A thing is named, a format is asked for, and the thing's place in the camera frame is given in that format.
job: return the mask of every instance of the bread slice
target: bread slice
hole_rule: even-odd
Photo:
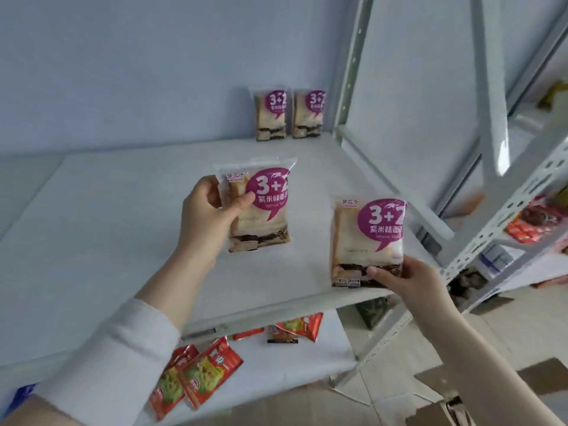
[[[357,224],[359,207],[335,208],[333,222],[331,273],[333,286],[384,287],[366,274],[368,266],[378,266],[400,274],[402,239],[377,251],[380,242],[365,236]]]

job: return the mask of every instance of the white wall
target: white wall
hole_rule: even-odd
[[[568,0],[503,0],[511,86]],[[375,0],[348,126],[431,206],[477,124],[469,0]]]
[[[330,88],[356,6],[0,0],[0,155],[252,136],[247,87]]]

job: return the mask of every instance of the plastic wrapper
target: plastic wrapper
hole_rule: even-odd
[[[298,343],[298,338],[293,333],[279,329],[276,326],[268,328],[267,343]]]
[[[217,339],[190,364],[178,367],[183,392],[193,409],[201,407],[243,364],[227,338]]]
[[[284,87],[252,91],[256,108],[256,140],[286,137],[288,91]]]
[[[294,164],[296,158],[274,158],[215,167],[224,208],[242,194],[256,194],[252,206],[231,224],[231,253],[290,242],[286,208],[288,175]]]
[[[231,336],[233,341],[238,341],[239,339],[244,339],[249,336],[258,335],[259,333],[264,332],[264,327],[259,327],[258,329],[247,330],[246,332],[238,332]]]
[[[299,317],[294,320],[288,320],[287,322],[276,323],[276,327],[292,333],[293,335],[303,336],[308,338],[310,341],[316,342],[322,318],[323,312],[318,312],[314,315]]]
[[[317,137],[322,134],[325,91],[298,90],[294,93],[292,137]]]
[[[156,420],[162,420],[183,399],[183,388],[178,379],[178,367],[188,365],[199,355],[194,345],[176,348],[148,400]]]
[[[400,199],[337,198],[331,226],[331,276],[334,287],[385,286],[369,278],[377,266],[400,275],[403,262],[403,220]]]

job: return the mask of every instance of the cardboard box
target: cardboard box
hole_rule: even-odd
[[[517,372],[525,383],[562,420],[568,406],[568,368],[557,358],[550,358]],[[416,410],[406,419],[407,426],[475,426],[457,391],[448,380],[444,365],[414,376],[418,381],[439,393],[444,400]]]

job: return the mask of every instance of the floor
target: floor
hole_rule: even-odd
[[[525,287],[507,296],[515,301],[483,316],[467,315],[467,320],[515,369],[550,357],[568,365],[568,286]],[[368,333],[359,327],[356,311],[348,307],[339,313],[352,344],[359,346]],[[413,378],[440,363],[430,343],[410,324],[345,389],[366,399],[369,406],[315,383],[235,407],[191,426],[404,426],[404,419],[416,408],[440,400],[437,393]]]

